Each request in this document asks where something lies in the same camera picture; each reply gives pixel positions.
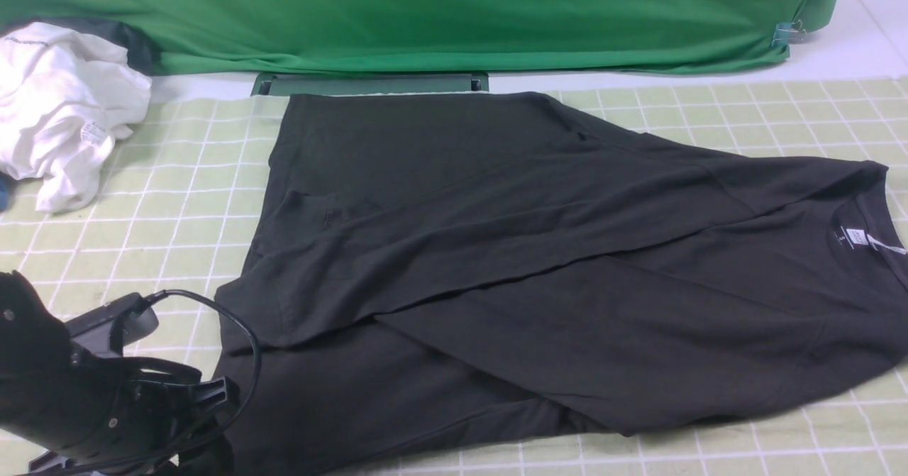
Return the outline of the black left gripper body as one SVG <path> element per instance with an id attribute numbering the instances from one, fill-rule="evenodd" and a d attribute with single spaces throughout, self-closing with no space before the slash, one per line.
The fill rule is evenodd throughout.
<path id="1" fill-rule="evenodd" d="M 240 411 L 228 378 L 153 358 L 68 362 L 28 375 L 31 475 L 233 475 L 225 430 Z"/>

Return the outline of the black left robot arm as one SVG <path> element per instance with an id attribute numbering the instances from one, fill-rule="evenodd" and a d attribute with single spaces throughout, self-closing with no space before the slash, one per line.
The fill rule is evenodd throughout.
<path id="1" fill-rule="evenodd" d="M 43 448 L 30 475 L 231 475 L 225 428 L 240 412 L 227 378 L 126 346 L 157 328 L 169 297 L 130 293 L 61 321 L 21 273 L 2 275 L 2 430 Z"/>

